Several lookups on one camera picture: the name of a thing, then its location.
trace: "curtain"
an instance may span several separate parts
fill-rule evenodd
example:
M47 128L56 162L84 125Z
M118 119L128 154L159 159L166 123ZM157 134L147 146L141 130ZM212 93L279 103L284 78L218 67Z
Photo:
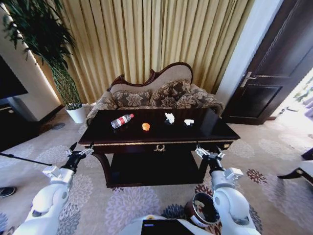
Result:
M95 102L120 74L186 62L196 85L216 92L253 0L63 0L76 41L67 59L83 102Z

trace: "patterned cushion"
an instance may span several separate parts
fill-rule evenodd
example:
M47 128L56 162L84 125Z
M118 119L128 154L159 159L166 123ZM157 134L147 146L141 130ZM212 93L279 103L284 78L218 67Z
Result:
M118 107L136 107L146 106L149 104L150 92L129 92L129 91L116 91L113 94L113 99Z
M90 125L91 121L99 110L117 109L117 105L114 100L112 100L110 97L107 97L106 95L108 95L108 93L104 93L104 95L98 99L92 110L87 115L87 125Z
M175 109L192 109L201 108L202 103L192 96L192 94L184 94L174 105Z
M189 90L190 83L186 79L169 82L153 92L150 105L173 107L179 98Z
M192 90L191 94L193 95L194 98L196 98L198 101L200 101L203 104L207 104L207 103L211 103L213 101L216 101L213 94L210 94L201 88Z

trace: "sofa backrest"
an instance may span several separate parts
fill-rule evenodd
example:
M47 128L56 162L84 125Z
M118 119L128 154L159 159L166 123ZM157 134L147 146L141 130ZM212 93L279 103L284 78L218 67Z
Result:
M151 93L153 93L168 82L187 79L192 83L192 78L193 74L191 67L187 63L176 62L168 65L160 72L150 70L149 79L142 84L132 84L125 81L124 75L122 74L112 82L108 91L114 93L116 91L140 92L150 90Z

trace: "floral carpet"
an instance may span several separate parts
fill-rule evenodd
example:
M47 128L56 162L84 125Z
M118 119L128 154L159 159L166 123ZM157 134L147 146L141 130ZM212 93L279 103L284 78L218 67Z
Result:
M5 153L62 166L67 159L65 150L80 139L86 126L75 124L65 110L47 126L48 131ZM313 187L301 178L277 178L297 168L301 154L313 147L313 123L283 114L260 126L230 127L241 139L225 151L222 164L224 168L240 168L245 174L237 189L250 203L257 230L263 235L313 235ZM0 234L11 235L16 230L25 220L33 197L48 185L49 179L41 173L43 168L0 158L0 187L18 189L14 195L0 199ZM60 214L58 234L115 235L133 219L147 214L186 218L183 208L196 192L212 193L208 173L198 185L106 188L102 167L90 156L78 167L69 200ZM207 230L219 235L221 228L217 223Z

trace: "coffee table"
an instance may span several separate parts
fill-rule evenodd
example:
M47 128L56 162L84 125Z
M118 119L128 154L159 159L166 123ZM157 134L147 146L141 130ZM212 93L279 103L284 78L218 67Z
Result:
M173 113L175 122L165 122ZM134 118L113 129L111 121L125 114ZM195 123L188 127L185 119ZM151 128L142 130L147 122ZM100 161L108 188L147 185L199 184L207 161L197 166L191 151L197 142L210 151L228 149L240 137L211 109L101 110L79 140L94 142L94 156ZM110 164L105 153L114 153Z

